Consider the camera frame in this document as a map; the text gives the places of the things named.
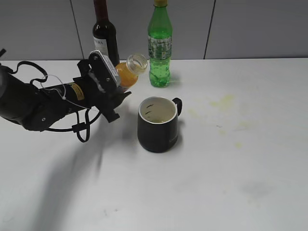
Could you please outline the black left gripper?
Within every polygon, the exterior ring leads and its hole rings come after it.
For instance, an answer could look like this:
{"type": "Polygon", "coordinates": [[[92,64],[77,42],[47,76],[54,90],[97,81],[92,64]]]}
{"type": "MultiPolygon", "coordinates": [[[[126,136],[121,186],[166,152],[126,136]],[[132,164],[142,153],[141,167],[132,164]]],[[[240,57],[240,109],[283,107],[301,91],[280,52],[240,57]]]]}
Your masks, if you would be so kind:
{"type": "Polygon", "coordinates": [[[100,92],[96,83],[88,75],[90,71],[88,59],[79,61],[77,67],[80,77],[72,81],[72,111],[79,112],[96,107],[99,114],[104,115],[108,122],[118,119],[119,115],[114,109],[120,106],[132,92],[118,93],[117,90],[112,94],[100,92]]]}

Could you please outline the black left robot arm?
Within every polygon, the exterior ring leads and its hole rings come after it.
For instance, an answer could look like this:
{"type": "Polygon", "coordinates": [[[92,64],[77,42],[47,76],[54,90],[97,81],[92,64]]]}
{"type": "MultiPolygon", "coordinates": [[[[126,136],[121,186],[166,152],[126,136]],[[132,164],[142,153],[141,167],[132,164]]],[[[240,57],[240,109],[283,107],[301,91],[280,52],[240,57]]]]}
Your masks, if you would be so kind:
{"type": "Polygon", "coordinates": [[[88,131],[98,117],[89,119],[89,111],[96,107],[109,123],[117,120],[115,109],[131,93],[119,91],[119,76],[109,59],[91,55],[78,62],[80,76],[69,83],[51,87],[35,86],[50,77],[39,65],[29,61],[18,63],[36,68],[43,78],[24,83],[7,66],[0,67],[0,116],[30,131],[74,132],[88,131]],[[52,125],[66,115],[85,110],[85,122],[78,121],[71,128],[56,129],[52,125]]]}

